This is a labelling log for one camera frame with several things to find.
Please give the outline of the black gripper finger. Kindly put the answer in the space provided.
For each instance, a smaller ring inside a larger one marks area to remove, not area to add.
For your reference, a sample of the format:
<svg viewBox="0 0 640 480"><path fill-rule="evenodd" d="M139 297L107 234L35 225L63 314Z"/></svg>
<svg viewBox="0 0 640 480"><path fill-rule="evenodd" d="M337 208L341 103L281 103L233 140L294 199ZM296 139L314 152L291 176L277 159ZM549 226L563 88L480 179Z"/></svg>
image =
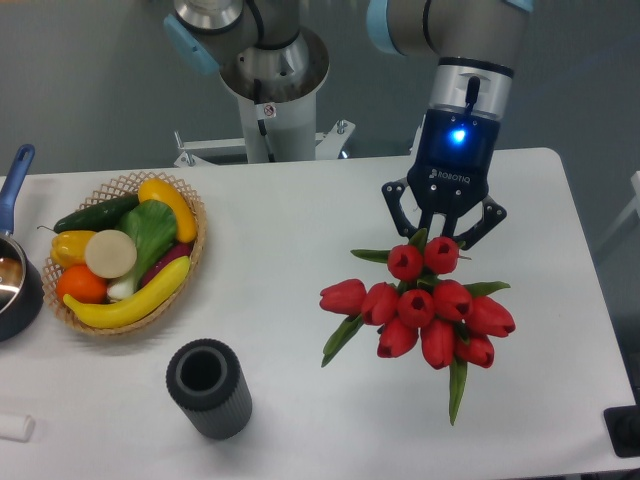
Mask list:
<svg viewBox="0 0 640 480"><path fill-rule="evenodd" d="M457 243L462 250L470 250L507 218L506 209L491 196L485 197L481 205L481 219L457 237Z"/></svg>
<svg viewBox="0 0 640 480"><path fill-rule="evenodd" d="M418 231L418 227L412 223L404 210L402 197L406 191L411 191L406 178L387 182L381 187L396 231L402 237L412 237Z"/></svg>

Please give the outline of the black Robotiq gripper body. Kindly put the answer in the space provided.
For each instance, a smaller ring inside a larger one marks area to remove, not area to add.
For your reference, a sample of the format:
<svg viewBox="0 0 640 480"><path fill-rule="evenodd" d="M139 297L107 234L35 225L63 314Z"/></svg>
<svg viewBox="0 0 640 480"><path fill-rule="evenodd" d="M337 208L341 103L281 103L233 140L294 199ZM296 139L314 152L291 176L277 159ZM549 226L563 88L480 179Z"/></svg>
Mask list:
<svg viewBox="0 0 640 480"><path fill-rule="evenodd" d="M488 171L500 123L477 115L430 109L426 112L408 185L422 211L419 226L445 218L444 236L458 219L485 199Z"/></svg>

